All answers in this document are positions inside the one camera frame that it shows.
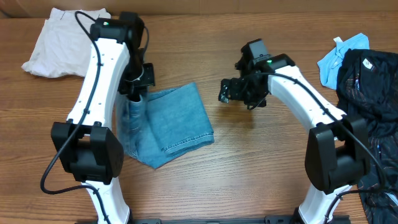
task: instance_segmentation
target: white tag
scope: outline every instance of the white tag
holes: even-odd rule
[[[367,59],[363,60],[362,64],[365,65],[365,67],[367,69],[372,69],[372,67],[373,67],[372,63],[370,61],[368,61]]]
[[[333,40],[334,40],[336,43],[337,43],[337,42],[342,42],[342,40],[341,40],[340,37],[336,37],[336,38],[334,38]]]

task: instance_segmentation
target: folded fabric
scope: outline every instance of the folded fabric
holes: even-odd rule
[[[118,93],[116,119],[124,152],[155,169],[214,143],[213,128],[195,83],[147,93],[139,102]]]
[[[321,84],[325,87],[336,89],[337,74],[348,49],[369,49],[369,39],[360,33],[342,41],[340,37],[333,39],[336,47],[318,62]]]
[[[105,9],[82,11],[94,19],[110,18]],[[93,21],[80,15],[83,26],[90,31]],[[63,75],[86,75],[90,62],[91,41],[75,19],[75,11],[51,10],[37,39],[35,49],[22,69],[33,75],[57,78]]]

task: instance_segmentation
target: wood grain surface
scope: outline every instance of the wood grain surface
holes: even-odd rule
[[[305,78],[332,103],[336,93],[319,81],[319,61],[343,40],[363,32],[374,50],[398,52],[398,12],[323,12],[222,16],[143,16],[150,30],[147,61],[155,67],[151,91],[196,82],[215,130],[215,143],[154,170],[125,157],[120,175],[136,218],[235,218],[291,214],[307,193],[307,135],[277,98],[254,111],[222,104],[222,78],[240,48],[263,38],[269,52],[288,54]],[[73,223],[94,220],[85,190],[45,195],[39,181],[55,154],[54,121],[64,121],[83,79],[48,79],[24,72],[44,19],[0,20],[0,223]],[[78,184],[57,162],[47,188]],[[358,195],[336,211],[367,223]]]

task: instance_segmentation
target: light blue cloth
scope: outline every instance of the light blue cloth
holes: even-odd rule
[[[140,97],[133,102],[116,96],[116,131],[127,155],[156,169],[214,143],[195,83]]]
[[[339,37],[334,41],[336,47],[318,62],[321,84],[333,90],[337,87],[338,70],[348,49],[369,49],[369,39],[362,33],[344,42]]]

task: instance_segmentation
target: robotic arm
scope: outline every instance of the robotic arm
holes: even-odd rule
[[[103,204],[91,194],[90,189],[88,191],[100,224],[107,223],[106,218],[112,224],[133,223],[132,212],[123,199],[118,179],[123,166],[123,149],[111,131],[111,120],[117,92],[127,94],[131,100],[135,100],[142,91],[146,91],[147,86],[154,85],[153,66],[143,63],[143,55],[138,49],[143,29],[144,23],[137,14],[125,12],[118,21],[97,19],[91,26],[91,37],[101,53],[99,80],[89,113],[73,140],[60,155],[63,168],[72,173],[76,181],[98,189]],[[221,82],[219,100],[225,103],[229,100],[241,100],[248,108],[252,106],[253,109],[256,106],[264,107],[265,97],[271,93],[292,110],[309,134],[305,168],[312,185],[304,203],[296,209],[293,216],[271,216],[264,221],[266,224],[323,223],[335,195],[349,190],[351,185],[369,172],[369,159],[353,141],[345,139],[346,136],[335,122],[297,82],[304,84],[363,143],[367,143],[367,133],[364,133],[366,125],[361,119],[347,118],[343,111],[327,102],[304,79],[299,68],[288,56],[271,57],[261,40],[245,45],[242,53],[242,59],[236,64],[236,68],[241,71],[241,77],[224,79]],[[96,57],[96,50],[92,46],[89,69],[76,104],[66,123],[53,125],[51,135],[58,151],[82,117],[96,78]],[[288,76],[293,81],[276,74]],[[335,139],[345,140],[345,145],[336,149]],[[101,206],[108,217],[104,217]],[[327,217],[329,221],[333,218],[333,210]],[[347,223],[346,218],[334,218],[334,221]]]

